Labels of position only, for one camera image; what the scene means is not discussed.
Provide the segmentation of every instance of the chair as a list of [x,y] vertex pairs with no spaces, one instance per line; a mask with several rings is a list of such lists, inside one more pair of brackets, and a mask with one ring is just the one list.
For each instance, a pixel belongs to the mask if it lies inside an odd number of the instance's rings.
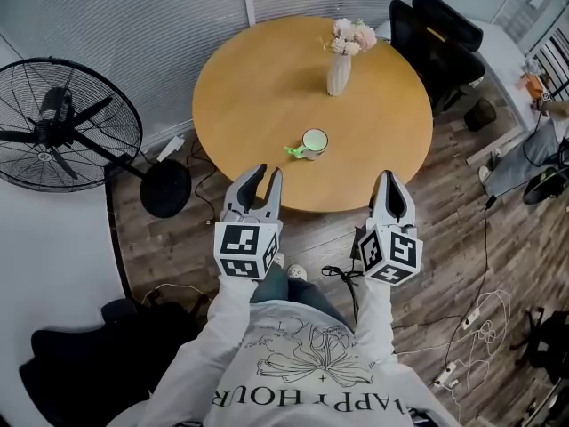
[[538,308],[540,313],[537,322],[533,322],[532,313],[526,311],[530,333],[519,344],[512,345],[511,350],[518,350],[527,345],[523,356],[516,361],[517,366],[522,366],[529,362],[532,367],[545,368],[549,379],[553,384],[559,378],[569,376],[569,325],[566,325],[569,311],[555,311],[543,323],[542,307]]
[[427,25],[446,39],[470,52],[480,48],[484,32],[442,0],[413,0],[412,6]]
[[105,325],[89,332],[40,330],[20,377],[42,415],[56,427],[103,427],[148,399],[179,347],[200,332],[178,303],[150,308],[123,299],[101,310]]
[[430,28],[408,4],[393,0],[389,19],[391,46],[421,78],[434,116],[461,86],[484,75],[485,67],[476,55]]

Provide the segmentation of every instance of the electric fan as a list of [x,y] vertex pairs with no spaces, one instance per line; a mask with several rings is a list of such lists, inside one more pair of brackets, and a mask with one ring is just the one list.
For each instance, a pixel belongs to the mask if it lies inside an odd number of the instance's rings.
[[99,73],[60,59],[0,69],[0,177],[36,191],[89,189],[126,170],[142,179],[140,200],[156,217],[188,202],[189,172],[165,160],[131,166],[142,125],[126,96]]

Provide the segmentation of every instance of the flower graphic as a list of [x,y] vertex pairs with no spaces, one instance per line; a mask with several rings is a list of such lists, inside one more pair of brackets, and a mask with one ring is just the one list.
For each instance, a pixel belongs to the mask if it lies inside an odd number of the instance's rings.
[[285,383],[292,383],[322,370],[344,388],[372,383],[369,369],[346,352],[350,349],[350,337],[340,327],[319,328],[302,323],[298,331],[285,338],[297,344],[293,355],[275,352],[260,360],[257,375],[278,376]]

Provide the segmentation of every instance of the white vase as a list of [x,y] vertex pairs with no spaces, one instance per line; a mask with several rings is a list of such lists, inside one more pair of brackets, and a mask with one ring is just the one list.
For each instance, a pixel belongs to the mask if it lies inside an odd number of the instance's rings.
[[332,96],[340,95],[349,79],[349,72],[352,69],[352,58],[349,55],[334,54],[332,65],[328,70],[326,86],[328,93]]

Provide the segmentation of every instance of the fan stand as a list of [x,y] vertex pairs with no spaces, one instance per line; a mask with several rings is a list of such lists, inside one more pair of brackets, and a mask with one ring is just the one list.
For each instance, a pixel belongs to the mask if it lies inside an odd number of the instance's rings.
[[157,218],[170,218],[179,213],[187,204],[191,195],[192,180],[188,170],[181,163],[164,160],[152,165],[146,173],[143,173],[82,133],[73,130],[71,137],[111,163],[142,179],[140,201],[149,214]]

